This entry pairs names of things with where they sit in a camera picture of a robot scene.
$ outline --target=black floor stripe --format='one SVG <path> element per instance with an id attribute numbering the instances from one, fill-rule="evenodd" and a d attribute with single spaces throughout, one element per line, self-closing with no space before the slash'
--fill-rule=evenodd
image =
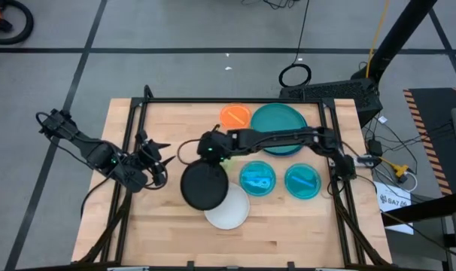
<path id="1" fill-rule="evenodd" d="M 440 24 L 439 18 L 437 18 L 436 12 L 432 9 L 429 12 L 429 16 L 432 20 L 433 25 L 436 28 L 437 34 L 439 35 L 440 41 L 444 45 L 444 48 L 448 51 L 448 58 L 451 60 L 452 67 L 454 67 L 455 74 L 456 74 L 456 55 L 452 50 L 451 43 L 448 41 L 447 35 Z"/>
<path id="2" fill-rule="evenodd" d="M 63 109 L 69 110 L 71 108 L 72 102 L 74 101 L 74 95 L 76 95 L 76 91 L 78 91 L 78 85 L 81 81 L 81 76 L 83 75 L 84 68 L 86 67 L 87 58 L 90 54 L 91 47 L 93 46 L 94 38 L 98 32 L 102 14 L 105 12 L 107 1 L 108 0 L 101 0 L 101 4 L 99 4 L 98 12 L 94 18 L 93 26 L 91 26 L 90 35 L 87 37 L 86 45 L 84 46 L 84 52 L 81 56 L 81 59 L 79 60 L 78 68 L 74 74 L 68 95 L 65 98 L 64 106 L 62 107 Z"/>
<path id="3" fill-rule="evenodd" d="M 78 84 L 81 80 L 87 57 L 89 56 L 89 49 L 93 46 L 93 41 L 99 27 L 99 22 L 101 21 L 102 14 L 106 7 L 106 1 L 107 0 L 101 0 L 101 3 L 99 4 L 93 25 L 91 26 L 90 34 L 86 41 L 86 45 L 84 46 L 83 54 L 79 61 L 78 67 L 76 68 L 71 86 L 69 87 L 68 95 L 66 96 L 63 106 L 64 109 L 70 109 L 72 101 L 74 100 L 74 95 L 78 89 Z M 55 143 L 58 143 L 59 139 L 54 138 L 53 141 Z M 27 234 L 29 233 L 29 228 L 31 227 L 32 220 L 34 219 L 35 211 L 38 208 L 39 200 L 41 199 L 42 191 L 44 190 L 50 167 L 53 164 L 55 154 L 56 146 L 54 144 L 50 144 L 49 148 L 47 149 L 47 154 L 44 158 L 41 171 L 39 172 L 38 180 L 36 181 L 34 190 L 32 191 L 31 199 L 29 200 L 26 213 L 24 214 L 23 221 L 20 225 L 19 231 L 17 232 L 16 239 L 14 240 L 13 247 L 9 254 L 8 262 L 5 265 L 5 270 L 7 271 L 16 269 L 17 262 L 27 238 Z"/>
<path id="4" fill-rule="evenodd" d="M 2 48 L 0 53 L 84 53 L 85 48 Z M 401 55 L 456 54 L 456 50 L 447 49 L 402 49 Z M 296 53 L 296 48 L 261 48 L 261 47 L 210 47 L 210 48 L 109 48 L 89 49 L 88 53 Z M 368 54 L 368 48 L 300 48 L 304 54 Z"/>
<path id="5" fill-rule="evenodd" d="M 58 143 L 59 139 L 54 139 L 53 142 Z M 53 164 L 54 154 L 56 153 L 56 146 L 51 144 L 47 149 L 46 157 L 42 163 L 41 171 L 38 180 L 35 183 L 34 190 L 32 191 L 31 199 L 27 205 L 26 213 L 24 214 L 23 221 L 20 224 L 19 231 L 17 232 L 16 239 L 9 254 L 8 262 L 5 264 L 5 270 L 10 271 L 16 269 L 17 261 L 21 251 L 23 250 L 24 242 L 26 241 L 27 233 L 32 224 L 35 210 L 38 207 L 39 200 L 41 199 L 42 190 L 46 184 L 49 169 Z"/>
<path id="6" fill-rule="evenodd" d="M 0 53 L 83 53 L 84 48 L 3 48 Z"/>

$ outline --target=white plate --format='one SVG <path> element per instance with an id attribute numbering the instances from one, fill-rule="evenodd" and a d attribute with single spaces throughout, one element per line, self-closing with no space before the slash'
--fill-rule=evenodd
<path id="1" fill-rule="evenodd" d="M 223 202 L 215 209 L 205 211 L 205 216 L 208 222 L 218 229 L 231 230 L 243 224 L 249 212 L 248 195 L 243 188 L 230 182 Z"/>

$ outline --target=wooden tabletop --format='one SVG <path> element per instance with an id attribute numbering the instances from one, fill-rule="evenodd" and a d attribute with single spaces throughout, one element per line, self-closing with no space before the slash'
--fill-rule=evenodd
<path id="1" fill-rule="evenodd" d="M 103 139 L 122 145 L 129 104 L 130 99 L 111 100 Z M 263 104 L 246 105 L 255 112 Z M 224 106 L 220 103 L 152 103 L 147 106 L 144 128 L 150 139 L 171 144 L 161 150 L 163 158 L 167 158 L 176 155 L 182 142 L 198 139 L 219 123 L 219 113 Z M 321 125 L 316 105 L 289 106 L 300 112 L 310 126 Z M 358 153 L 365 153 L 353 100 L 336 100 L 336 112 L 342 140 Z M 138 116 L 133 129 L 137 127 L 137 119 Z M 196 160 L 196 143 L 186 145 L 181 156 L 186 161 Z M 234 157 L 226 165 L 230 181 L 238 183 L 240 169 L 252 160 L 270 164 L 277 184 L 267 196 L 249 196 L 250 214 L 246 222 L 234 230 L 214 228 L 203 212 L 185 203 L 180 191 L 185 165 L 173 160 L 167 166 L 169 181 L 163 189 L 143 190 L 133 195 L 123 265 L 186 266 L 187 261 L 194 260 L 196 266 L 285 267 L 288 261 L 293 261 L 297 267 L 343 267 L 335 209 L 326 190 L 330 181 L 327 160 L 309 148 L 303 148 L 292 157 L 274 157 L 264 152 Z M 287 192 L 284 174 L 294 163 L 307 163 L 318 170 L 323 184 L 315 198 L 296 199 Z M 357 169 L 357 174 L 372 179 L 368 169 Z M 91 187 L 102 179 L 94 172 Z M 374 187 L 362 178 L 353 180 L 351 186 L 361 231 L 379 254 L 391 261 Z M 108 182 L 87 201 L 73 260 L 83 257 L 105 229 L 113 187 L 114 181 Z M 356 263 L 353 236 L 348 228 L 347 232 L 351 260 Z M 116 241 L 117 233 L 113 237 L 110 259 L 114 259 Z"/>

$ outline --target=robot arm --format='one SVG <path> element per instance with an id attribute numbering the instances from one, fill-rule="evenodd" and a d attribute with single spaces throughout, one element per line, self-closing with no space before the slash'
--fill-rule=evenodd
<path id="1" fill-rule="evenodd" d="M 354 179 L 355 165 L 351 156 L 343 154 L 333 130 L 323 127 L 276 132 L 258 132 L 253 129 L 233 129 L 226 134 L 217 131 L 205 132 L 198 144 L 197 153 L 207 163 L 221 163 L 233 156 L 257 153 L 264 148 L 288 145 L 305 145 L 316 154 L 328 157 L 335 163 L 335 172 L 341 178 Z"/>
<path id="2" fill-rule="evenodd" d="M 41 121 L 39 115 L 47 118 Z M 169 144 L 158 144 L 152 139 L 147 140 L 145 131 L 136 135 L 138 142 L 141 142 L 139 151 L 129 154 L 110 142 L 92 139 L 83 134 L 67 111 L 53 109 L 50 114 L 36 114 L 36 118 L 42 127 L 40 133 L 49 139 L 57 137 L 70 141 L 79 149 L 88 166 L 106 178 L 119 181 L 132 192 L 139 192 L 146 187 L 147 176 L 142 172 L 145 169 L 153 175 L 153 183 L 156 187 L 163 186 L 167 181 L 166 164 L 174 157 L 160 162 L 159 149 L 168 147 Z"/>

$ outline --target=blue petri dish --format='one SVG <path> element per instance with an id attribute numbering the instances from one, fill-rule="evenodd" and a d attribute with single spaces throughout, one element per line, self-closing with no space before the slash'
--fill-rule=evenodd
<path id="1" fill-rule="evenodd" d="M 320 192 L 320 175 L 307 164 L 294 164 L 285 173 L 285 187 L 297 199 L 311 199 Z"/>
<path id="2" fill-rule="evenodd" d="M 265 196 L 272 192 L 276 184 L 273 168 L 263 161 L 252 161 L 240 171 L 240 185 L 252 196 Z"/>
<path id="3" fill-rule="evenodd" d="M 295 109 L 281 103 L 271 103 L 258 108 L 251 118 L 251 128 L 259 132 L 307 127 L 305 118 Z M 302 145 L 265 148 L 275 156 L 290 156 L 302 149 Z"/>

